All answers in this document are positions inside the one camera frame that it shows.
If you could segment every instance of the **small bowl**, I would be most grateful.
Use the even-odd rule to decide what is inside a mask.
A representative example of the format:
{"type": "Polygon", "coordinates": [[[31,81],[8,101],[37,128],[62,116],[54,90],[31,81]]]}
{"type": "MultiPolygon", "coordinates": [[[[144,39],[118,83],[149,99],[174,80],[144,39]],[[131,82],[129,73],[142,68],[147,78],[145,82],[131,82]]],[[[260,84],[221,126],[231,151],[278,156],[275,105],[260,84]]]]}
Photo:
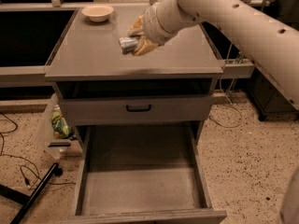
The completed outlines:
{"type": "Polygon", "coordinates": [[[94,22],[103,22],[113,12],[113,7],[108,5],[89,6],[82,9],[82,13],[94,22]]]}

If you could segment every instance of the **speckled floor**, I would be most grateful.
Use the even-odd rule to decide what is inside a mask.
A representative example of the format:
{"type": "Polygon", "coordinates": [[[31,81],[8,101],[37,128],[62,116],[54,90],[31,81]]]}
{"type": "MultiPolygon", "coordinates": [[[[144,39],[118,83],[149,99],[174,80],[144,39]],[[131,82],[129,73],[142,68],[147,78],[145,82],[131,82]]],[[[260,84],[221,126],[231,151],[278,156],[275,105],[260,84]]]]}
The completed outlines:
{"type": "MultiPolygon", "coordinates": [[[[249,101],[234,107],[242,119],[227,105],[213,106],[212,119],[223,126],[237,127],[224,128],[208,119],[198,146],[213,207],[227,211],[228,217],[222,224],[276,223],[284,192],[299,164],[299,122],[286,117],[260,122],[249,101]]],[[[7,115],[19,128],[5,134],[4,153],[34,162],[42,176],[55,162],[35,141],[42,114],[7,115]]],[[[11,128],[0,117],[0,132],[11,128]]],[[[51,182],[75,182],[79,158],[63,158],[59,163],[64,174],[51,182]]],[[[26,161],[1,156],[0,184],[30,194],[20,172],[22,164],[30,166],[26,161]]],[[[31,182],[35,181],[31,172],[24,169],[24,173],[31,182]]],[[[73,195],[73,185],[47,185],[22,223],[46,224],[66,219],[73,195]]],[[[18,204],[0,197],[0,223],[9,223],[19,209],[18,204]]]]}

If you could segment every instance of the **countertop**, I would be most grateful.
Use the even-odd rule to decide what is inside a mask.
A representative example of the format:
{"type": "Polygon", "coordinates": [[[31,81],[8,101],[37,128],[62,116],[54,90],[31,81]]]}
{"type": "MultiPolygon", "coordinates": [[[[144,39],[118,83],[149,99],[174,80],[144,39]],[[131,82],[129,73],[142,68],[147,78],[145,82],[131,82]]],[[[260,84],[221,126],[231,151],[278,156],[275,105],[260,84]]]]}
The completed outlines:
{"type": "Polygon", "coordinates": [[[200,26],[181,30],[165,46],[141,57],[122,54],[119,38],[149,6],[110,4],[114,12],[108,21],[95,23],[81,13],[47,66],[47,81],[98,79],[210,77],[221,74],[217,60],[200,26]]]}

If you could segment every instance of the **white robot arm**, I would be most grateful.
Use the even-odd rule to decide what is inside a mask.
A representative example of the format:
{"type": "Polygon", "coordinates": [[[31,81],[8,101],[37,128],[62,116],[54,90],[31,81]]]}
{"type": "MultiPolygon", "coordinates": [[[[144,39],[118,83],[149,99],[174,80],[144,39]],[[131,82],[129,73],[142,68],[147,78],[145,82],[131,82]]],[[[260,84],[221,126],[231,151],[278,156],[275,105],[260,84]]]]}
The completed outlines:
{"type": "Polygon", "coordinates": [[[164,0],[141,16],[144,37],[157,46],[202,21],[229,38],[299,110],[299,32],[291,27],[240,0],[164,0]]]}

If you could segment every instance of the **drawer handle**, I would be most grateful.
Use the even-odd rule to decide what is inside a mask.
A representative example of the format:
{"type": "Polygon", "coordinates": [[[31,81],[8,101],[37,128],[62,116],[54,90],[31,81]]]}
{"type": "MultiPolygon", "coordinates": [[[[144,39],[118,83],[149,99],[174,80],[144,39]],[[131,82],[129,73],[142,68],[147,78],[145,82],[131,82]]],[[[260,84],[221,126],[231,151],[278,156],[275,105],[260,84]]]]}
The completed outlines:
{"type": "Polygon", "coordinates": [[[128,112],[149,112],[151,105],[128,105],[126,106],[128,112]]]}

